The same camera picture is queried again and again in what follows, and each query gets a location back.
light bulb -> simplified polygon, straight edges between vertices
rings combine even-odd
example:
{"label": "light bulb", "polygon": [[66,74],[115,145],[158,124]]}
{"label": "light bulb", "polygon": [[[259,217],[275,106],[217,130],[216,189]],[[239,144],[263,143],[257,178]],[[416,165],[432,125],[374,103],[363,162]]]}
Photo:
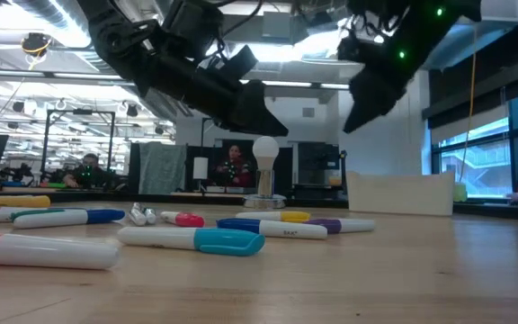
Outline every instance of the light bulb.
{"label": "light bulb", "polygon": [[269,136],[262,136],[253,144],[253,154],[259,170],[272,170],[275,158],[279,155],[279,144]]}

lab workstation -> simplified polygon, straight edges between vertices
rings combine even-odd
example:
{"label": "lab workstation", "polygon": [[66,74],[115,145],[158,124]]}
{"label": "lab workstation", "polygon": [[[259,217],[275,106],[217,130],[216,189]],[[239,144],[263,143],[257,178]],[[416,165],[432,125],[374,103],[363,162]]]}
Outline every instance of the lab workstation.
{"label": "lab workstation", "polygon": [[518,0],[0,1],[0,324],[518,323]]}

wall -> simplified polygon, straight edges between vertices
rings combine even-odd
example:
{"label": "wall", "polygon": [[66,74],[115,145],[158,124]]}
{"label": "wall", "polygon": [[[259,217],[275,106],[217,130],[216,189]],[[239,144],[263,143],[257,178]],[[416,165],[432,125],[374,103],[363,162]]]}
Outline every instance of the wall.
{"label": "wall", "polygon": [[[275,138],[280,147],[290,147],[292,142],[326,140],[326,109],[314,98],[266,98],[267,109],[275,115],[288,129],[289,136]],[[304,107],[315,108],[315,117],[302,117]],[[221,140],[255,140],[257,135],[242,134],[222,130],[213,125],[212,121],[205,123],[203,145],[212,147]],[[201,118],[182,118],[176,121],[175,145],[201,145]]]}
{"label": "wall", "polygon": [[368,175],[430,173],[429,131],[421,118],[421,111],[429,105],[428,82],[427,72],[418,72],[408,85],[406,95],[390,113],[351,134],[341,130],[353,107],[353,99],[346,91],[338,92],[336,129],[340,149],[347,150],[348,171]]}

man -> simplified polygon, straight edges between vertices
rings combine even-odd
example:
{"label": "man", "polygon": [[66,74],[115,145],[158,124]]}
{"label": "man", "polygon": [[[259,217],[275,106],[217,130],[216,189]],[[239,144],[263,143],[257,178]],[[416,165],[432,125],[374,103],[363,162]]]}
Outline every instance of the man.
{"label": "man", "polygon": [[[103,170],[99,167],[99,158],[93,154],[88,153],[83,157],[83,165],[79,168],[76,168],[74,171],[74,174],[77,173],[77,170],[80,168],[86,168],[91,167],[94,172],[93,176],[93,185],[101,186],[103,185]],[[63,183],[66,184],[68,187],[71,188],[79,188],[80,185],[76,180],[76,175],[74,174],[68,174],[63,177]]]}

window frame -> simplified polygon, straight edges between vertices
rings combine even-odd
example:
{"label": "window frame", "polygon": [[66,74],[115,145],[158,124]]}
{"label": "window frame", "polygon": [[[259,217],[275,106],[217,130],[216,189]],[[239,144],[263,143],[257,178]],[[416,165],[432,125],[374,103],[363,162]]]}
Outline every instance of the window frame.
{"label": "window frame", "polygon": [[[513,192],[518,191],[518,97],[509,100],[508,110],[509,110],[509,130],[501,133],[497,133],[494,135],[485,136],[478,139],[470,139],[467,144],[467,148],[494,143],[501,140],[509,141],[509,149],[511,152],[511,178],[513,183]],[[464,149],[465,142],[455,143],[452,145],[440,147],[439,143],[433,144],[431,146],[431,171],[432,174],[440,174],[442,169],[442,153],[453,151],[457,149]],[[472,202],[499,202],[504,201],[505,198],[469,198],[469,201]]]}

